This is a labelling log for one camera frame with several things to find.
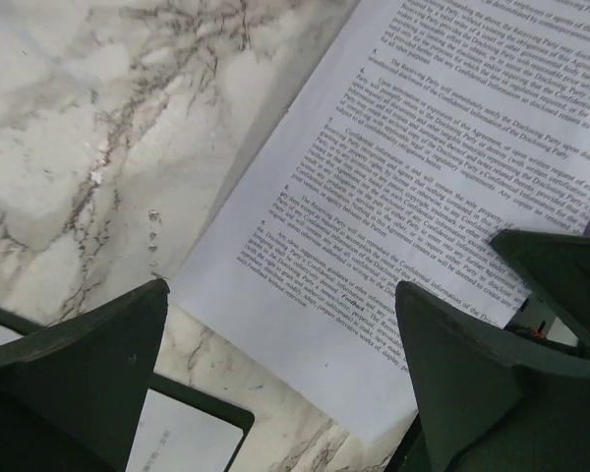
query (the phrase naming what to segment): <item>marble countertop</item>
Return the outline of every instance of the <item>marble countertop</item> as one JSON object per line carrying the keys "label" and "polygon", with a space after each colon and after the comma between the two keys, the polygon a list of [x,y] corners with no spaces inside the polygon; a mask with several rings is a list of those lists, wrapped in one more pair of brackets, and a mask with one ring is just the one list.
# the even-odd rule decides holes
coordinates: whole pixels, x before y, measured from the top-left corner
{"label": "marble countertop", "polygon": [[[0,0],[0,306],[172,277],[354,1]],[[384,469],[402,427],[359,442],[191,315],[156,369],[255,413],[232,472]]]}

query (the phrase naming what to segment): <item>black object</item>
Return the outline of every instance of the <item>black object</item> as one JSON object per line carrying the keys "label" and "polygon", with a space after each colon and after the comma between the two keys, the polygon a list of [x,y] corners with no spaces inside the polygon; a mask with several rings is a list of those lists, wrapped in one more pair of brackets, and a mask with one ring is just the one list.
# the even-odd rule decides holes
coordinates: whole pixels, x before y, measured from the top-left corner
{"label": "black object", "polygon": [[[14,413],[14,415],[27,428],[26,430],[17,430],[17,428],[21,427],[19,423],[14,425],[16,429],[4,431],[4,434],[0,436],[0,472],[19,472],[21,470],[44,472],[125,470],[148,388],[200,409],[243,430],[243,438],[232,454],[225,471],[229,469],[254,424],[254,415],[247,410],[201,391],[152,373],[155,358],[150,359],[148,354],[154,356],[157,354],[163,322],[166,317],[167,292],[165,282],[154,280],[98,310],[52,328],[44,328],[39,324],[0,309],[1,326],[23,336],[31,334],[18,341],[0,346],[0,350],[9,349],[11,352],[15,352],[17,356],[26,358],[24,351],[21,351],[25,341],[43,347],[40,341],[40,336],[43,335],[42,340],[50,338],[59,343],[58,349],[57,344],[52,343],[52,348],[40,350],[41,357],[52,354],[57,359],[55,359],[52,368],[46,370],[44,373],[46,376],[43,378],[29,377],[34,390],[28,390],[28,388],[24,390],[25,396],[28,391],[34,392],[35,399],[39,400],[37,406],[41,414],[38,411],[22,407],[0,390],[0,401],[4,403],[4,408],[13,409],[17,413]],[[96,318],[97,322],[88,323],[88,319],[92,322],[93,318]],[[127,343],[121,341],[119,336],[126,339]],[[87,354],[84,359],[79,355],[86,353],[81,342],[84,338],[88,342],[92,342],[96,347],[93,357]],[[125,356],[129,361],[128,365],[136,366],[138,364],[138,353],[145,354],[142,357],[146,363],[150,364],[148,369],[146,365],[141,365],[137,373],[134,371],[137,376],[130,379],[130,384],[137,384],[138,387],[128,397],[122,391],[129,386],[128,384],[121,385],[120,389],[108,388],[111,386],[108,383],[108,377],[93,377],[92,372],[97,371],[99,363],[94,361],[100,358],[104,359],[105,364],[110,360],[109,356],[111,358],[123,358],[126,354],[126,351],[123,353],[123,346],[131,343],[131,339],[138,343],[134,345],[138,350],[134,349],[133,353],[129,354],[128,357]],[[113,370],[112,364],[113,359],[110,365],[102,368],[102,371],[107,373]],[[13,376],[13,373],[18,372],[21,366],[18,366],[17,362],[11,365],[12,369],[15,369],[10,374]],[[55,381],[55,376],[63,378],[64,384],[69,384],[71,388],[64,388],[61,383]],[[114,385],[121,381],[121,378],[117,378],[114,380]],[[40,390],[38,385],[44,383],[46,383],[46,386],[42,386],[43,389]],[[134,396],[141,398],[139,408],[133,407],[129,411],[129,408],[126,408],[128,406],[126,400],[131,400]],[[79,398],[85,398],[85,401],[75,406],[74,403]],[[60,407],[67,410],[68,413],[68,416],[63,418],[65,421],[61,425],[56,425],[43,416],[44,410],[54,406],[52,404],[47,405],[47,403],[55,401],[60,403]],[[112,409],[113,411],[106,411],[109,416],[92,417],[89,414],[89,406],[92,403],[101,404],[103,405],[102,408]],[[111,455],[102,457],[107,449],[102,452],[99,448],[90,450],[91,441],[89,441],[88,436],[85,437],[85,442],[82,441],[82,437],[72,436],[73,426],[82,423],[87,424],[89,427],[88,433],[95,440],[101,439],[101,442],[105,441],[104,446],[111,450]],[[32,430],[30,436],[26,436],[25,433],[30,430]],[[21,456],[21,448],[33,449],[33,451],[27,452],[28,457]]]}
{"label": "black object", "polygon": [[[507,230],[493,245],[590,345],[590,239]],[[420,417],[387,471],[590,471],[590,360],[409,282],[396,313]]]}

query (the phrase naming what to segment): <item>white paper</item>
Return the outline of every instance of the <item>white paper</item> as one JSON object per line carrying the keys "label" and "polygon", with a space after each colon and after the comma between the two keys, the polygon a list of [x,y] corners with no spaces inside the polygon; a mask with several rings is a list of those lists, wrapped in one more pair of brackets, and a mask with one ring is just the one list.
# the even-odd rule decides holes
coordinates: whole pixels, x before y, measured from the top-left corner
{"label": "white paper", "polygon": [[[0,325],[0,345],[19,337]],[[240,428],[150,389],[127,472],[223,472],[242,438]]]}
{"label": "white paper", "polygon": [[487,242],[589,218],[590,2],[361,2],[171,296],[374,440],[416,407],[397,281],[504,325]]}

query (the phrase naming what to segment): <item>black border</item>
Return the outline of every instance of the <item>black border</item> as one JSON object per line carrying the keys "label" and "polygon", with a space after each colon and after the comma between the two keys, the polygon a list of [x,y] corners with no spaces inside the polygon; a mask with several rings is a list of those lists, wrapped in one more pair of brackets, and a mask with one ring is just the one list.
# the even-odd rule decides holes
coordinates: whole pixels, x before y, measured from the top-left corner
{"label": "black border", "polygon": [[[45,326],[41,324],[37,324],[31,320],[27,320],[1,309],[0,325],[22,336],[32,334],[45,328]],[[186,386],[175,382],[167,377],[161,376],[160,374],[153,374],[149,388],[177,401],[181,401],[182,403],[192,406],[193,408],[197,408],[198,410],[207,413],[209,416],[218,418],[219,420],[222,420],[243,430],[243,437],[241,438],[240,442],[238,442],[238,445],[236,446],[236,449],[234,449],[227,466],[223,470],[223,472],[227,472],[232,466],[234,459],[236,459],[240,448],[243,446],[243,442],[247,438],[247,435],[251,431],[252,426],[256,421],[254,414],[251,411],[232,405],[231,403],[227,403],[219,398],[192,388],[191,386]]]}

